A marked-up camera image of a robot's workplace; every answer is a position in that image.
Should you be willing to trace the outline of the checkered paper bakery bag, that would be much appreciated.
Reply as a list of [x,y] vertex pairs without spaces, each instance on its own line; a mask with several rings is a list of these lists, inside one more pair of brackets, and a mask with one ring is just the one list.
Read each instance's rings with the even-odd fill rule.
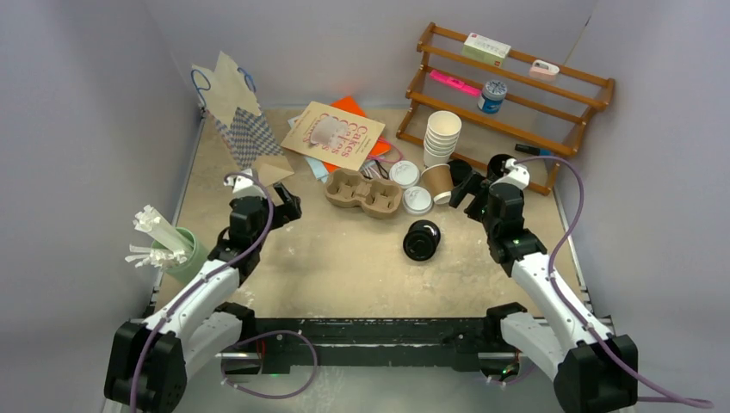
[[212,70],[193,65],[190,77],[204,115],[240,170],[255,171],[266,186],[294,174],[258,103],[256,85],[248,71],[220,52]]

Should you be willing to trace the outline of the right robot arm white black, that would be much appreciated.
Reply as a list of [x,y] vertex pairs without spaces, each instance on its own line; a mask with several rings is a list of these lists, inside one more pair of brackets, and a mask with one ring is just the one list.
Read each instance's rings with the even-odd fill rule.
[[525,170],[498,182],[472,171],[456,186],[449,202],[457,207],[471,194],[465,213],[486,232],[490,256],[540,309],[540,324],[516,303],[488,310],[483,337],[493,349],[519,349],[553,382],[565,412],[611,412],[638,401],[638,381],[622,364],[635,368],[638,349],[616,336],[583,305],[562,277],[549,268],[539,238],[524,226]]

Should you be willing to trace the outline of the two-cup pulp cup carrier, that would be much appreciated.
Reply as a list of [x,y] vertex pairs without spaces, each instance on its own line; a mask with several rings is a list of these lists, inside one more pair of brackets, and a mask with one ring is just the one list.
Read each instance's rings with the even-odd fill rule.
[[404,190],[395,182],[367,178],[362,173],[338,169],[325,182],[325,198],[334,206],[359,207],[375,219],[391,219],[400,208]]

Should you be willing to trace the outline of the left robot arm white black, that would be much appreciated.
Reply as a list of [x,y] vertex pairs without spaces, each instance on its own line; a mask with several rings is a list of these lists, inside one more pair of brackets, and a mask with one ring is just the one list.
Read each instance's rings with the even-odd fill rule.
[[301,216],[300,197],[281,183],[231,201],[230,224],[197,275],[162,309],[114,334],[103,393],[143,412],[172,412],[189,379],[226,347],[254,346],[253,312],[227,302],[260,262],[268,233]]

